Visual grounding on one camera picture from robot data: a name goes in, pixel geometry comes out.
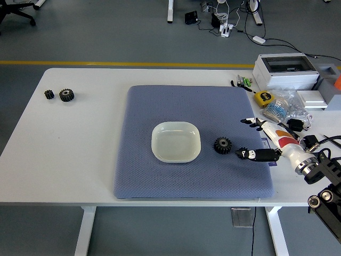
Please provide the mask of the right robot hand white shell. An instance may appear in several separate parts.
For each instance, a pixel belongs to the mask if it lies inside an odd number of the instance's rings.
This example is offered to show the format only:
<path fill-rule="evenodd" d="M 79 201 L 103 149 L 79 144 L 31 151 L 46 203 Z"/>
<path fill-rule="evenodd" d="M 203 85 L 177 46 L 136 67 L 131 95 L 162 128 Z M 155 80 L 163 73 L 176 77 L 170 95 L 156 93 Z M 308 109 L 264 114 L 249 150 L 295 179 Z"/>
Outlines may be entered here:
<path fill-rule="evenodd" d="M 235 154 L 241 159 L 248 159 L 254 162 L 275 162 L 280 156 L 290 160 L 291 166 L 297 173 L 306 175 L 308 168 L 317 165 L 318 161 L 313 154 L 307 153 L 299 145 L 299 142 L 285 128 L 259 118 L 246 118 L 242 123 L 263 131 L 265 135 L 277 146 L 277 149 L 255 149 L 248 150 L 240 148 Z"/>

